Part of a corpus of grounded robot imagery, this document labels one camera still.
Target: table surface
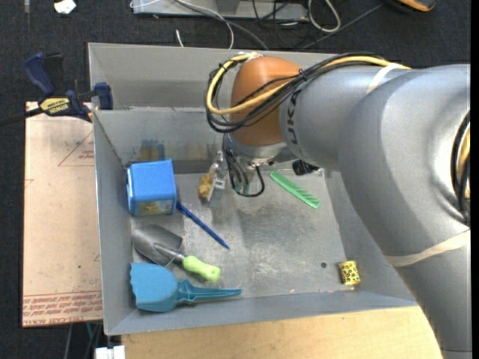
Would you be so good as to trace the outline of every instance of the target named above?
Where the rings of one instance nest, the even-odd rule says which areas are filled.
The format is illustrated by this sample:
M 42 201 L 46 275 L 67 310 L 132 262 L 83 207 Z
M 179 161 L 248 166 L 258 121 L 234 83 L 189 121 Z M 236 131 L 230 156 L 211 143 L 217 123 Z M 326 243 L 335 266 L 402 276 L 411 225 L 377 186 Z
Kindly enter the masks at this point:
M 419 306 L 123 335 L 128 359 L 440 359 Z

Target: gray bin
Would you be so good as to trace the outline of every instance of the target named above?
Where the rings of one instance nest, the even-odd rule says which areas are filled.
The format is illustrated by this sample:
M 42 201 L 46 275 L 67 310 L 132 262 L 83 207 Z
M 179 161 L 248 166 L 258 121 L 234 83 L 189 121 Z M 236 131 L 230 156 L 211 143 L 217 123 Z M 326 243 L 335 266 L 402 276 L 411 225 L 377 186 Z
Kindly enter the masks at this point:
M 218 208 L 200 202 L 199 178 L 221 149 L 221 135 L 206 122 L 204 90 L 210 71 L 239 51 L 96 43 L 88 49 L 92 87 L 107 82 L 115 102 L 112 111 L 94 112 L 106 334 L 416 305 L 359 220 L 337 173 L 320 171 L 295 177 L 291 163 L 285 162 L 262 169 L 266 190 L 257 198 L 240 197 L 227 187 Z M 330 56 L 261 53 L 303 67 Z M 223 84 L 223 102 L 228 101 L 233 77 L 233 73 L 227 76 Z M 126 166 L 142 159 L 145 144 L 173 159 L 180 200 L 224 237 L 230 250 L 179 213 L 130 215 Z M 309 207 L 274 183 L 268 176 L 272 169 L 318 197 L 320 207 Z M 222 269 L 219 282 L 211 284 L 178 266 L 169 266 L 178 279 L 187 277 L 198 286 L 241 288 L 242 294 L 177 307 L 169 313 L 136 309 L 129 264 L 143 259 L 132 249 L 131 232 L 142 224 L 161 224 L 181 235 L 185 251 Z M 345 260 L 357 262 L 361 283 L 355 288 L 341 283 L 338 263 Z

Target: green handle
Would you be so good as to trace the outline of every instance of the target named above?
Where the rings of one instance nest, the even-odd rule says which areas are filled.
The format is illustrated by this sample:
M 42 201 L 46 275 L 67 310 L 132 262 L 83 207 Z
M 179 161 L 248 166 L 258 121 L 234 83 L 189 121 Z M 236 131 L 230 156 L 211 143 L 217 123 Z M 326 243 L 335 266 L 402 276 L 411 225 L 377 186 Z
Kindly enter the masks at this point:
M 192 255 L 187 256 L 183 260 L 183 267 L 185 270 L 201 275 L 204 279 L 209 280 L 210 282 L 216 282 L 222 273 L 220 268 L 201 262 L 197 257 Z

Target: white tag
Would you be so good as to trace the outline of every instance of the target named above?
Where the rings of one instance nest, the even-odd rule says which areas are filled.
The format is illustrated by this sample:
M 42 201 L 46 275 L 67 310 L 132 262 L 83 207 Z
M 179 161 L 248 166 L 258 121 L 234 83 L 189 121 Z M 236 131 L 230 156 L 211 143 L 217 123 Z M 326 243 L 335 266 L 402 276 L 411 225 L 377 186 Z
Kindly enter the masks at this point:
M 53 6 L 58 13 L 64 13 L 67 15 L 75 9 L 76 4 L 73 0 L 63 0 L 59 1 L 58 3 L 54 3 Z

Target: small shovel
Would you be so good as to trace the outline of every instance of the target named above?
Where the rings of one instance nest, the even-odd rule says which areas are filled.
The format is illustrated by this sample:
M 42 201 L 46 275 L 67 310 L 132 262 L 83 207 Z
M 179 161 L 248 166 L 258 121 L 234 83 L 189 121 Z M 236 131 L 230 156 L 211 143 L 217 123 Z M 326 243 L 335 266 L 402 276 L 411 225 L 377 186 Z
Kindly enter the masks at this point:
M 210 282 L 216 282 L 221 275 L 218 267 L 180 253 L 183 238 L 161 226 L 152 224 L 136 229 L 132 234 L 132 243 L 137 252 L 158 265 L 166 266 L 173 261 Z

